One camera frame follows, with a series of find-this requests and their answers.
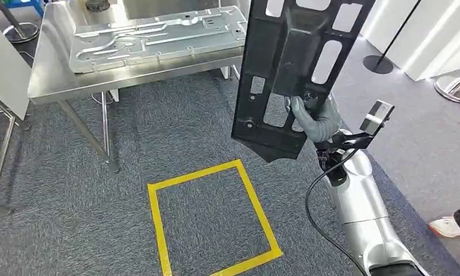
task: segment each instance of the machined metal plate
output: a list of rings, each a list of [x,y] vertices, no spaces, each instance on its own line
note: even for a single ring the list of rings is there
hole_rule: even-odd
[[[88,73],[241,47],[246,30],[236,6],[80,26],[69,65]]]

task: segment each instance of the floor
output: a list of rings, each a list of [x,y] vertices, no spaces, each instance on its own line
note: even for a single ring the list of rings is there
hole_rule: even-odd
[[[452,268],[449,256],[448,254],[445,255],[446,252],[443,252],[438,240],[431,236],[428,230],[425,229],[424,224],[412,219],[417,216],[414,210],[417,211],[421,218],[428,221],[438,216],[450,215],[460,208],[460,192],[458,192],[460,191],[460,105],[446,101],[438,96],[434,92],[431,83],[414,83],[406,76],[396,73],[379,76],[365,71],[359,65],[361,58],[374,53],[374,51],[364,41],[359,41],[355,46],[334,89],[340,112],[347,125],[356,130],[363,116],[377,98],[397,106],[391,122],[388,123],[388,126],[376,138],[369,149],[369,152],[378,160],[385,171],[384,173],[376,165],[377,171],[379,171],[376,173],[379,188],[383,192],[400,236],[407,246],[419,256],[421,263],[432,272],[432,275],[460,275],[458,268],[456,269],[455,266]],[[0,194],[4,192],[9,195],[3,199],[6,203],[19,206],[20,210],[22,210],[9,221],[0,221],[0,237],[2,235],[3,237],[5,235],[15,237],[10,244],[0,244],[0,246],[7,248],[7,252],[0,250],[3,254],[0,254],[0,258],[12,257],[17,254],[18,260],[15,263],[21,264],[22,261],[30,261],[32,258],[37,258],[40,263],[32,263],[30,267],[22,270],[20,266],[11,266],[11,263],[2,264],[0,262],[0,274],[2,274],[2,271],[38,271],[39,267],[43,267],[46,271],[60,271],[61,275],[73,272],[84,273],[82,275],[102,274],[105,269],[102,264],[106,262],[113,262],[117,267],[117,271],[118,269],[120,271],[126,269],[127,271],[132,271],[132,274],[149,271],[159,271],[158,273],[160,273],[158,263],[156,266],[146,263],[147,256],[151,256],[154,259],[158,258],[155,245],[143,238],[154,235],[150,230],[141,226],[152,225],[150,216],[147,216],[148,208],[144,210],[134,209],[133,204],[128,204],[127,201],[138,203],[137,206],[140,208],[142,208],[141,206],[147,207],[147,193],[144,190],[143,183],[161,181],[171,176],[189,173],[191,172],[189,167],[197,170],[238,157],[243,159],[244,165],[249,171],[259,199],[269,216],[278,241],[283,242],[280,245],[285,252],[283,259],[278,259],[275,263],[262,266],[262,273],[257,274],[266,275],[266,271],[282,270],[296,273],[315,271],[319,275],[347,275],[347,265],[334,265],[330,270],[323,270],[323,264],[330,261],[322,259],[322,257],[326,256],[333,260],[340,260],[340,262],[346,261],[342,256],[328,248],[326,243],[322,243],[320,238],[313,231],[310,231],[306,221],[301,217],[302,189],[306,184],[303,179],[309,180],[314,177],[317,172],[316,168],[283,170],[283,167],[294,167],[294,165],[291,166],[286,162],[265,165],[260,160],[255,160],[245,148],[228,140],[232,101],[235,100],[233,94],[229,91],[235,91],[235,84],[222,82],[217,76],[217,72],[198,74],[194,77],[188,76],[177,79],[174,82],[151,84],[138,89],[125,90],[121,93],[123,101],[110,111],[110,118],[113,117],[112,121],[110,121],[110,127],[112,128],[112,137],[115,147],[118,149],[120,162],[122,162],[122,166],[130,168],[130,173],[118,175],[115,179],[104,176],[106,171],[103,167],[100,167],[101,164],[98,159],[90,156],[91,152],[87,149],[82,138],[70,133],[71,128],[57,129],[59,125],[68,125],[70,122],[63,117],[58,117],[55,120],[50,118],[50,116],[58,113],[59,110],[56,106],[49,105],[32,108],[32,119],[34,124],[38,125],[37,130],[33,130],[38,136],[36,137],[31,133],[16,132],[17,137],[20,136],[22,141],[26,139],[25,135],[30,136],[33,141],[31,140],[24,145],[22,145],[24,142],[19,144],[16,142],[13,148],[20,154],[14,154],[13,160],[10,160],[10,165],[15,169],[9,175],[4,176],[6,178],[4,181],[9,183],[4,188],[7,190],[0,191]],[[212,80],[210,86],[202,85],[201,83],[205,83],[203,79],[208,78]],[[367,79],[367,83],[362,85],[357,79]],[[214,102],[208,102],[208,105],[203,105],[203,108],[207,109],[207,111],[203,111],[203,117],[196,118],[192,122],[186,121],[185,115],[193,114],[195,110],[201,112],[202,108],[202,106],[194,102],[201,99],[192,94],[187,95],[188,98],[185,99],[185,104],[181,103],[181,106],[178,106],[178,109],[182,111],[181,116],[171,118],[163,110],[160,110],[158,106],[153,105],[149,105],[149,107],[141,105],[135,111],[132,110],[131,104],[137,104],[131,101],[132,98],[142,97],[143,99],[151,99],[154,102],[153,98],[146,98],[148,97],[145,94],[147,91],[152,93],[151,91],[154,90],[180,89],[180,82],[187,84],[189,87],[193,83],[200,83],[193,91],[218,91],[221,95],[218,96],[219,98],[213,99]],[[156,94],[152,96],[156,99],[157,97],[161,101],[166,99],[166,95],[154,93]],[[96,104],[90,100],[79,101],[75,104],[78,109],[85,110],[83,111],[84,118],[91,118],[89,122],[91,129],[96,131],[98,137],[100,137],[98,121],[100,114],[99,110],[96,109]],[[205,117],[211,112],[219,112],[219,110],[227,110],[228,113],[221,113],[221,117],[216,116],[218,119],[215,119],[215,116]],[[154,124],[154,121],[157,121],[158,118],[165,118],[163,121],[166,127]],[[214,124],[212,126],[205,124],[201,126],[205,120],[210,119],[219,120],[221,128],[212,129]],[[200,141],[194,139],[198,135],[202,136],[208,132],[221,132],[224,135],[216,135],[213,141],[209,141],[210,145],[213,145],[212,155],[209,158],[202,159],[200,154],[205,150],[198,147]],[[231,145],[231,149],[219,148],[221,143],[228,143]],[[46,154],[45,151],[53,152],[53,154]],[[176,154],[179,158],[174,160],[169,157],[173,156],[169,153]],[[83,156],[83,159],[77,162],[70,162],[71,159],[79,156]],[[311,167],[314,162],[310,158],[309,156],[301,161],[308,162],[308,167]],[[189,159],[197,160],[194,166],[190,165],[191,162],[186,161]],[[428,161],[427,166],[422,164],[424,160]],[[168,162],[176,163],[173,164],[172,169],[169,171],[162,170],[162,165]],[[50,171],[40,170],[40,167],[49,167]],[[77,171],[84,172],[73,176],[72,174]],[[223,174],[217,176],[216,180],[210,180],[209,182],[215,183],[223,179],[225,183],[235,184],[237,182],[236,184],[238,184],[238,180],[232,179],[234,177],[235,174]],[[36,181],[38,180],[34,186],[30,182],[32,178]],[[121,182],[137,184],[127,187],[121,185]],[[270,182],[274,184],[282,182],[278,187],[286,188],[278,188],[275,191],[277,195],[269,193],[270,188],[276,189],[274,185],[266,187],[270,185]],[[289,183],[297,183],[298,185],[291,186],[292,191],[289,191]],[[394,192],[396,186],[411,203],[414,210],[404,201],[401,194]],[[212,196],[207,195],[206,192],[203,193],[202,187],[198,188],[198,186],[195,187],[192,184],[188,184],[186,187],[182,185],[181,188],[182,190],[175,189],[172,193],[169,190],[168,192],[162,191],[158,195],[161,198],[160,204],[167,204],[168,209],[177,210],[176,212],[171,211],[168,213],[162,211],[163,217],[174,216],[174,219],[169,221],[188,221],[185,219],[188,216],[198,217],[200,214],[212,217],[206,213],[208,210],[205,210],[205,206],[207,206],[205,203],[211,204],[210,199],[215,199],[218,196],[218,193],[213,194],[218,192],[218,190],[214,190],[218,189],[218,186],[213,185],[212,189],[208,189],[208,191],[212,191],[212,194],[210,194]],[[231,193],[233,188],[237,190],[238,187],[225,188],[224,192]],[[59,193],[59,195],[52,196],[52,193]],[[99,196],[95,198],[84,197],[84,195],[91,193]],[[188,194],[191,194],[192,197],[183,200],[182,203],[179,202],[177,206],[171,203],[176,202],[177,198],[182,198],[183,195]],[[242,194],[236,193],[233,197],[241,198]],[[323,207],[323,209],[317,208],[315,211],[321,215],[320,217],[334,216],[333,212],[329,213],[329,206],[326,201],[321,203],[322,198],[317,198],[316,200],[317,206]],[[200,204],[192,204],[194,201],[200,202]],[[247,207],[249,207],[248,203],[244,203],[243,199],[238,201],[242,204],[241,209],[232,210],[228,213],[228,217],[230,217],[228,223],[223,223],[228,218],[215,222],[218,229],[198,229],[198,226],[202,224],[201,222],[189,222],[193,224],[187,225],[186,229],[193,229],[196,233],[198,231],[211,233],[208,237],[193,234],[195,240],[190,242],[187,239],[178,240],[176,238],[181,234],[178,233],[180,226],[170,225],[170,223],[165,225],[168,229],[166,234],[171,235],[172,240],[174,240],[173,246],[168,243],[170,256],[176,256],[174,258],[176,261],[173,264],[174,271],[179,271],[178,273],[184,275],[189,273],[184,270],[187,268],[199,269],[198,271],[214,271],[215,267],[211,267],[211,264],[202,265],[199,263],[208,254],[218,256],[215,258],[221,262],[217,263],[222,263],[223,267],[227,265],[225,261],[238,262],[268,250],[266,242],[262,240],[262,235],[260,235],[262,233],[259,233],[255,218],[252,218],[252,214],[248,213],[249,208],[245,206],[247,204]],[[37,206],[33,205],[32,202],[45,202],[45,204]],[[228,202],[221,205],[214,204],[215,211],[228,212],[234,206],[226,204]],[[110,208],[111,206],[119,206],[119,208],[113,211]],[[287,210],[287,213],[283,216],[280,209]],[[242,215],[244,214],[248,216],[242,221]],[[96,224],[106,226],[106,222],[109,224],[107,229],[110,229],[111,233],[107,233],[105,229]],[[340,236],[340,231],[335,222],[324,220],[321,223],[330,227],[329,231]],[[246,227],[231,231],[230,225],[239,224],[243,224]],[[42,230],[44,228],[51,231],[49,235]],[[139,232],[134,235],[135,239],[124,236],[128,233],[132,234],[132,231]],[[222,232],[228,234],[223,237],[217,235],[217,233]],[[83,243],[80,240],[82,236],[87,240],[102,237],[111,242],[114,242],[113,237],[117,237],[134,247],[138,246],[138,243],[143,240],[145,249],[143,249],[143,252],[134,254],[133,252],[126,252],[126,249],[120,247],[118,243]],[[225,243],[225,240],[229,237],[236,241],[236,245]],[[29,240],[35,240],[38,243],[33,243],[32,245],[27,243]],[[222,243],[213,244],[215,240],[219,240]],[[442,242],[460,264],[460,240],[442,240]],[[245,249],[239,246],[247,243],[254,243],[254,246],[251,247],[252,249]],[[238,256],[238,259],[232,260],[229,255],[227,256],[222,252],[211,249],[210,244],[212,245],[211,247],[216,246],[217,248],[229,246],[231,252],[236,252],[235,254],[232,253],[232,256],[234,258]],[[16,252],[19,248],[25,251]],[[177,257],[179,253],[191,256],[192,248],[204,248],[204,250],[189,261]],[[127,254],[130,261],[127,261],[127,259],[120,261],[120,259],[113,257],[117,250]],[[83,258],[83,256],[91,256],[91,259],[79,259]],[[316,260],[313,262],[315,264],[310,264],[310,259]]]

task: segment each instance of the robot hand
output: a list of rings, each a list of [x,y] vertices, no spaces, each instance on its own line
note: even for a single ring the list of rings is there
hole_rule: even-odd
[[[308,139],[314,143],[330,139],[340,128],[342,118],[332,94],[328,96],[316,119],[310,116],[299,96],[291,97],[291,110]]]

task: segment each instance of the yellow tape square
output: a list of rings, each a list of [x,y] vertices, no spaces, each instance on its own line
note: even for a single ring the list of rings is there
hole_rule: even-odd
[[[157,247],[159,249],[160,265],[162,268],[163,276],[172,276],[173,272],[171,271],[171,264],[169,261],[169,254],[167,252],[166,246],[166,237],[164,236],[162,219],[160,217],[159,203],[157,200],[157,190],[181,184],[183,182],[194,180],[196,178],[204,177],[209,174],[214,174],[219,171],[228,170],[230,168],[237,168],[240,175],[240,179],[242,179],[242,182],[244,183],[248,197],[252,203],[252,206],[254,207],[255,213],[257,214],[257,218],[260,221],[262,229],[264,230],[264,234],[266,235],[271,250],[262,253],[258,256],[255,256],[253,258],[250,258],[248,260],[245,260],[244,262],[237,263],[231,267],[227,267],[226,269],[215,272],[211,276],[237,275],[238,273],[242,273],[244,271],[253,269],[256,266],[260,266],[263,263],[269,262],[275,258],[282,256],[282,251],[279,248],[279,245],[277,244],[273,230],[271,229],[271,225],[269,225],[267,217],[264,214],[264,210],[262,209],[260,202],[257,199],[257,195],[255,194],[254,188],[250,183],[250,179],[248,178],[247,172],[245,171],[242,161],[238,159],[230,161],[228,163],[220,164],[218,166],[206,168],[201,171],[192,172],[190,174],[186,174],[180,177],[171,178],[159,183],[147,184],[149,201],[151,203],[152,217],[154,220],[155,233],[157,238]]]

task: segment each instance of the person's foot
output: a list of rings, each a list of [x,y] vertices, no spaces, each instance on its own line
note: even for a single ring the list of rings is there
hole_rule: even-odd
[[[454,217],[442,217],[428,224],[428,227],[438,236],[445,238],[460,237],[460,227]]]

